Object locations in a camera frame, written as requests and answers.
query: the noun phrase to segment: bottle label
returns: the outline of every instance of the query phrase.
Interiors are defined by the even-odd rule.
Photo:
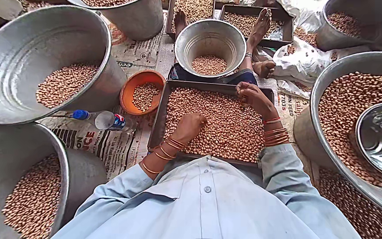
[[[119,114],[114,114],[114,123],[107,130],[121,131],[123,127],[125,127],[125,124],[126,124],[125,117]]]

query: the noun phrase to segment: dark tray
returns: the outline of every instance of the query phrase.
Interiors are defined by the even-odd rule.
[[[220,13],[220,20],[224,19],[225,12],[231,12],[235,14],[245,15],[245,16],[258,16],[262,11],[263,7],[247,7],[239,5],[226,4],[222,7]],[[290,16],[283,8],[270,8],[272,12],[272,20],[283,21],[282,26],[282,41],[267,40],[263,39],[259,46],[269,47],[278,49],[281,46],[288,45],[293,42],[293,17]]]
[[[216,0],[213,0],[213,12],[212,12],[212,18],[214,19],[215,16],[215,3]],[[173,21],[173,14],[174,14],[174,8],[175,8],[175,0],[169,1],[169,11],[167,13],[167,22],[166,22],[166,33],[175,41],[175,34],[172,32],[172,21]]]
[[[214,92],[220,92],[220,93],[228,94],[228,95],[236,95],[235,85],[221,85],[221,84],[213,84],[213,83],[190,82],[190,81],[180,81],[180,80],[166,81],[166,84],[163,87],[163,92],[160,99],[159,108],[157,109],[157,115],[154,120],[153,128],[151,130],[150,139],[148,141],[149,151],[152,151],[152,149],[155,148],[157,145],[159,145],[163,140],[165,127],[166,127],[167,103],[169,101],[170,93],[176,87],[184,87],[184,88],[188,87],[188,88],[198,89],[201,91],[214,91]],[[260,90],[262,90],[263,94],[265,94],[271,102],[274,101],[274,94],[271,89],[260,88]],[[186,154],[184,152],[178,152],[178,156],[188,158],[189,160],[193,160],[193,159],[201,158],[205,155]],[[257,163],[225,159],[222,157],[217,157],[217,158],[235,165],[244,165],[244,166],[251,166],[256,168],[258,167]]]

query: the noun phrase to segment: orange plastic bowl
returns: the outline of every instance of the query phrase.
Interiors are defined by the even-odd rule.
[[[151,107],[148,110],[142,112],[137,107],[135,107],[135,105],[132,103],[132,100],[134,99],[133,95],[135,88],[147,82],[155,84],[160,93],[153,96],[153,102],[151,102]],[[159,106],[160,98],[162,96],[163,86],[165,82],[166,80],[164,79],[164,77],[157,71],[145,70],[135,73],[126,81],[125,85],[120,91],[120,104],[122,105],[122,108],[128,114],[132,115],[144,115],[157,109],[157,107]]]

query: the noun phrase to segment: blue bottle cap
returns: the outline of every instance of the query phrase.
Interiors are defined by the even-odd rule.
[[[84,110],[73,111],[73,118],[75,118],[77,120],[85,120],[88,118],[88,116],[89,116],[88,111],[84,111]]]

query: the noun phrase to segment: plastic bottle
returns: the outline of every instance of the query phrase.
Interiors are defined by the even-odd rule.
[[[69,117],[77,120],[85,120],[100,130],[133,133],[137,127],[137,123],[129,117],[124,117],[110,111],[90,113],[84,110],[75,110]]]

